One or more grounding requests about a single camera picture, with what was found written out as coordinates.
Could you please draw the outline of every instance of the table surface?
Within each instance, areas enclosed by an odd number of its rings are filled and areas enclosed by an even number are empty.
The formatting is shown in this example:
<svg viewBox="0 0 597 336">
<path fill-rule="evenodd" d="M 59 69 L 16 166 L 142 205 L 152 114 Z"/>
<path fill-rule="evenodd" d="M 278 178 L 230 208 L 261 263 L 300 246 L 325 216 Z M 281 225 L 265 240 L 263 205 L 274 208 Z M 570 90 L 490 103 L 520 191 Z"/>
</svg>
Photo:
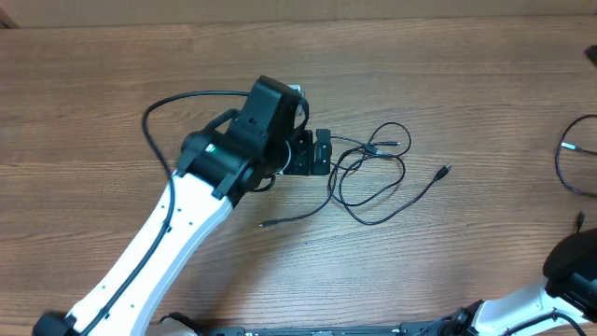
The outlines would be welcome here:
<svg viewBox="0 0 597 336">
<path fill-rule="evenodd" d="M 0 334 L 28 334 L 45 309 L 68 311 L 145 222 L 166 181 L 143 110 L 183 91 L 247 91 L 259 75 L 303 86 L 311 129 L 366 140 L 386 121 L 409 128 L 406 178 L 363 217 L 453 169 L 379 226 L 330 204 L 261 229 L 326 197 L 326 177 L 281 177 L 208 237 L 155 318 L 394 325 L 533 282 L 579 210 L 595 227 L 595 201 L 565 189 L 553 167 L 566 125 L 597 107 L 597 70 L 583 55 L 595 36 L 589 16 L 0 31 Z M 242 102 L 176 102 L 150 129 L 174 161 L 188 133 Z M 334 158 L 343 148 L 334 142 Z M 398 175 L 372 162 L 346 193 L 363 199 Z"/>
</svg>

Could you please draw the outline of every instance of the black bracket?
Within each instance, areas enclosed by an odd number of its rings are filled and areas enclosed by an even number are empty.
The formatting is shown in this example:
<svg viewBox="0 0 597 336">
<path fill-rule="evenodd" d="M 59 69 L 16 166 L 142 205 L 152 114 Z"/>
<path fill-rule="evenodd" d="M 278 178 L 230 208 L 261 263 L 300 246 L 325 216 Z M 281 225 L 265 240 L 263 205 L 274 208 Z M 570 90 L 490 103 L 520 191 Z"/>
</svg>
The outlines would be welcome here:
<svg viewBox="0 0 597 336">
<path fill-rule="evenodd" d="M 332 155 L 331 132 L 327 129 L 315 131 L 317 142 L 313 143 L 313 133 L 305 130 L 290 140 L 290 163 L 284 175 L 328 175 Z"/>
</svg>

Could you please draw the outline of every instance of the tangled cable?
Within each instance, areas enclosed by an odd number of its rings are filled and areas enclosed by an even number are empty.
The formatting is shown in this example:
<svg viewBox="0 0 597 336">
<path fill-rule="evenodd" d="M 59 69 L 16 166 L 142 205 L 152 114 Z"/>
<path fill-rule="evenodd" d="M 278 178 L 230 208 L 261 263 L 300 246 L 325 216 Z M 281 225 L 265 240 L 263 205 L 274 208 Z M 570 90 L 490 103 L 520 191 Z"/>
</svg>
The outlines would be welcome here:
<svg viewBox="0 0 597 336">
<path fill-rule="evenodd" d="M 382 146 L 388 146 L 388 147 L 399 146 L 400 143 L 398 143 L 398 142 L 395 142 L 395 141 L 373 142 L 375 135 L 382 128 L 389 126 L 389 125 L 395 125 L 395 126 L 401 128 L 402 130 L 404 130 L 407 137 L 409 138 L 409 145 L 406 147 L 406 149 L 404 149 L 402 152 L 400 152 L 398 154 L 389 154 L 389 153 L 385 153 L 385 152 L 381 151 L 380 149 L 378 149 L 378 147 L 382 147 Z M 436 176 L 431 180 L 431 182 L 423 189 L 423 191 L 419 195 L 417 195 L 417 197 L 413 198 L 408 203 L 405 203 L 404 205 L 400 206 L 390 215 L 388 215 L 382 219 L 379 219 L 379 220 L 366 221 L 363 218 L 359 217 L 357 214 L 355 214 L 353 209 L 371 202 L 372 200 L 374 200 L 375 198 L 380 196 L 382 193 L 384 193 L 389 188 L 397 186 L 404 179 L 404 176 L 406 174 L 406 165 L 404 164 L 404 161 L 402 160 L 401 157 L 403 155 L 405 155 L 410 150 L 410 146 L 412 144 L 412 138 L 410 136 L 410 132 L 404 125 L 402 125 L 398 122 L 390 121 L 390 122 L 386 122 L 383 125 L 381 125 L 380 127 L 378 127 L 375 130 L 375 132 L 373 132 L 373 134 L 371 135 L 371 137 L 369 138 L 369 140 L 366 143 L 362 143 L 360 141 L 357 141 L 357 140 L 354 140 L 351 138 L 347 138 L 347 137 L 343 137 L 343 136 L 331 136 L 331 138 L 353 142 L 353 143 L 358 144 L 358 146 L 344 151 L 338 158 L 338 161 L 336 161 L 336 163 L 332 163 L 334 168 L 330 172 L 329 179 L 327 180 L 327 199 L 319 207 L 317 207 L 315 210 L 311 211 L 308 214 L 297 216 L 297 217 L 266 220 L 260 224 L 261 227 L 269 227 L 269 226 L 276 225 L 279 223 L 300 220 L 300 219 L 312 216 L 312 215 L 316 214 L 317 212 L 319 212 L 321 209 L 323 209 L 332 199 L 334 199 L 336 202 L 342 204 L 344 206 L 344 208 L 346 209 L 346 211 L 359 223 L 364 224 L 364 225 L 382 224 L 383 222 L 396 216 L 399 212 L 403 211 L 404 209 L 408 208 L 409 206 L 411 206 L 411 205 L 415 204 L 417 201 L 419 201 L 425 195 L 425 193 L 431 188 L 431 186 L 433 186 L 434 183 L 438 182 L 438 180 L 440 180 L 445 175 L 447 175 L 451 169 L 451 166 L 449 164 L 442 167 L 437 172 Z M 357 153 L 362 154 L 360 159 L 355 160 L 348 167 L 344 167 L 341 165 L 349 155 L 357 154 Z M 400 177 L 398 178 L 397 181 L 390 183 L 389 185 L 381 188 L 379 191 L 377 191 L 375 194 L 369 196 L 364 201 L 361 201 L 358 203 L 350 203 L 350 202 L 345 201 L 344 193 L 342 191 L 344 179 L 348 176 L 348 174 L 350 172 L 358 171 L 358 169 L 362 166 L 363 162 L 368 161 L 368 160 L 373 160 L 373 159 L 396 160 L 397 162 L 400 163 L 400 166 L 401 166 Z M 339 170 L 343 171 L 343 173 L 340 176 L 340 180 L 338 179 L 338 171 Z"/>
</svg>

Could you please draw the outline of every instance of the cable plug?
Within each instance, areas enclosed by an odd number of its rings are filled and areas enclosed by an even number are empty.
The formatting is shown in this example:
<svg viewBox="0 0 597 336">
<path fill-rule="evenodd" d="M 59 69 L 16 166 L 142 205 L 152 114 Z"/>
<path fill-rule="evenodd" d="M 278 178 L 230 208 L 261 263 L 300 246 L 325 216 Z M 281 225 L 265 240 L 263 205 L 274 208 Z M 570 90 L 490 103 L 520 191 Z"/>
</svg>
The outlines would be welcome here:
<svg viewBox="0 0 597 336">
<path fill-rule="evenodd" d="M 446 176 L 451 169 L 451 163 L 448 163 L 447 165 L 441 167 L 441 169 L 439 169 L 439 171 L 436 174 L 436 177 L 434 177 L 433 179 L 436 181 L 439 181 L 440 179 L 444 178 L 444 176 Z"/>
<path fill-rule="evenodd" d="M 397 141 L 381 141 L 379 143 L 375 143 L 375 146 L 400 146 L 400 143 Z"/>
<path fill-rule="evenodd" d="M 373 155 L 381 155 L 383 154 L 382 150 L 373 146 L 373 145 L 364 145 L 365 151 L 369 154 Z"/>
</svg>

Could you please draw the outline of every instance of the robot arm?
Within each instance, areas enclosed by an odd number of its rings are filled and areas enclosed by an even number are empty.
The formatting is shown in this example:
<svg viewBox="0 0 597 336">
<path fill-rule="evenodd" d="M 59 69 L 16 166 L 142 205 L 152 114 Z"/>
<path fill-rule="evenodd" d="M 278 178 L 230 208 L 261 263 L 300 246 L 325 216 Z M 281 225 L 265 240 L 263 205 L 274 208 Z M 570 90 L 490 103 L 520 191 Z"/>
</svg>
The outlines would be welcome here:
<svg viewBox="0 0 597 336">
<path fill-rule="evenodd" d="M 169 187 L 112 270 L 65 319 L 42 316 L 34 327 L 35 335 L 145 334 L 149 319 L 187 260 L 246 192 L 257 191 L 264 178 L 280 172 L 329 173 L 329 131 L 318 139 L 328 145 L 327 150 L 313 148 L 311 131 L 305 130 L 307 101 L 299 91 L 268 77 L 260 77 L 250 93 L 200 91 L 166 98 L 148 108 L 144 126 L 156 107 L 198 95 L 247 99 L 241 111 L 231 109 L 185 139 Z M 299 111 L 305 119 L 295 128 Z M 216 130 L 229 119 L 225 133 Z M 146 137 L 155 149 L 147 132 Z M 305 139 L 310 139 L 311 147 L 305 148 Z M 170 186 L 174 187 L 174 207 Z"/>
<path fill-rule="evenodd" d="M 149 320 L 162 297 L 207 235 L 232 211 L 227 197 L 212 196 L 214 187 L 194 175 L 173 176 L 176 204 L 170 229 L 145 267 L 112 306 L 90 335 L 145 335 Z M 98 315 L 115 291 L 139 263 L 154 241 L 170 201 L 169 188 L 143 228 L 131 241 L 105 278 L 68 313 L 81 332 Z"/>
<path fill-rule="evenodd" d="M 199 94 L 177 95 L 152 106 L 205 94 L 196 93 Z M 175 318 L 166 318 L 152 329 L 147 329 L 147 325 L 163 295 L 205 237 L 226 219 L 247 191 L 263 190 L 257 188 L 264 178 L 280 172 L 291 175 L 330 172 L 329 130 L 318 130 L 317 144 L 312 143 L 312 133 L 305 130 L 309 106 L 298 91 L 261 77 L 250 93 L 235 92 L 238 93 L 247 96 L 241 111 L 230 110 L 185 139 L 169 187 L 105 278 L 68 315 L 43 315 L 34 326 L 34 335 L 197 334 Z M 209 94 L 230 95 L 230 92 Z M 305 120 L 295 128 L 295 115 L 300 109 Z M 218 132 L 215 128 L 228 119 L 228 130 L 224 134 Z M 164 218 L 171 206 L 170 186 L 174 186 L 174 211 L 168 222 Z M 398 327 L 357 331 L 292 329 L 279 334 L 526 336 L 562 323 L 597 322 L 595 241 L 597 229 L 564 239 L 546 261 L 546 279 L 503 299 L 478 301 L 459 308 L 452 316 L 437 321 L 404 322 Z M 157 247 L 147 259 L 147 251 L 156 242 Z M 133 270 L 139 267 L 139 273 L 135 274 Z M 214 335 L 210 331 L 209 336 L 237 336 L 239 332 L 253 335 L 240 328 L 230 329 L 230 333 L 226 330 L 219 329 Z M 279 335 L 272 330 L 260 330 L 255 335 L 259 333 Z"/>
</svg>

